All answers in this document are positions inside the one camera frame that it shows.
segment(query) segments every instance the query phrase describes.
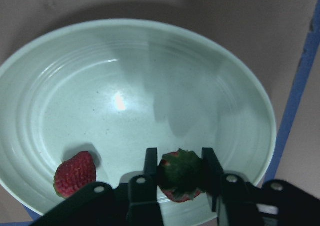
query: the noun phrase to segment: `bowl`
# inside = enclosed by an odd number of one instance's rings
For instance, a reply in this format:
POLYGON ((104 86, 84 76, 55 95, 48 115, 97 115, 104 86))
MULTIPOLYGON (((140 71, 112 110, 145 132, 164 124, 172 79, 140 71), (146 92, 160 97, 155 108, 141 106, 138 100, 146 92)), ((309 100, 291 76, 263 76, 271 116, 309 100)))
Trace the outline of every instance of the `bowl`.
MULTIPOLYGON (((276 138, 272 105, 232 53, 194 32, 160 22, 97 20, 48 33, 0 67, 0 183, 43 215, 63 201, 58 166, 93 153, 97 180, 114 189, 141 172, 147 148, 213 148, 227 171, 257 184, 276 138)), ((167 226, 217 215, 205 194, 171 202, 158 190, 167 226)))

